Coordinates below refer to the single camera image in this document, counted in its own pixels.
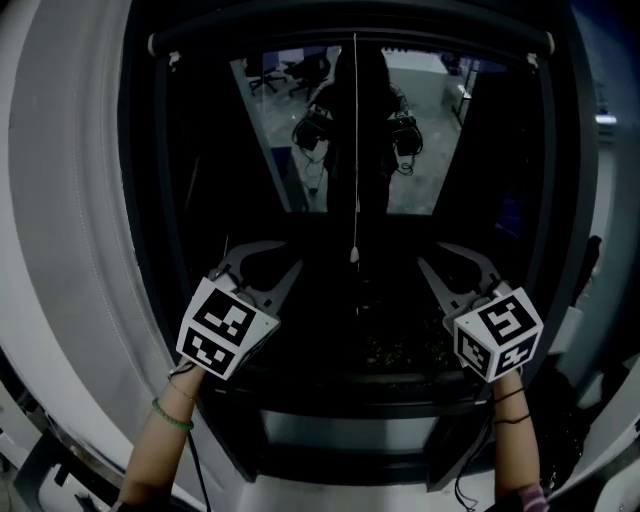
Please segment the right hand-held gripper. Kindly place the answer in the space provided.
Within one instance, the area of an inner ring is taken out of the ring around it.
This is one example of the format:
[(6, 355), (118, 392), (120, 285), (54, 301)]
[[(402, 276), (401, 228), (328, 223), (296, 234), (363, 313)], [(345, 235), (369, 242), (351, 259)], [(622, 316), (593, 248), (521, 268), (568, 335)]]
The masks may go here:
[[(424, 258), (417, 262), (445, 314), (468, 306), (500, 280), (486, 256), (450, 243), (436, 247), (436, 272)], [(542, 330), (525, 290), (501, 281), (483, 304), (453, 320), (453, 350), (464, 366), (491, 383), (533, 358)]]

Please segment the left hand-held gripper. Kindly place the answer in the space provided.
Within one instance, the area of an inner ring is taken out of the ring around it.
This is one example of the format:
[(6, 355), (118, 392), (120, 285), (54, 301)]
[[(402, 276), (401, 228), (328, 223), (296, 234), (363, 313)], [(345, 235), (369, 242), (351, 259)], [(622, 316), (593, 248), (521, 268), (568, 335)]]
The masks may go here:
[(279, 311), (297, 280), (298, 260), (268, 291), (244, 285), (242, 261), (285, 246), (255, 241), (232, 248), (198, 285), (187, 306), (176, 350), (188, 361), (226, 381), (261, 349), (280, 326)]

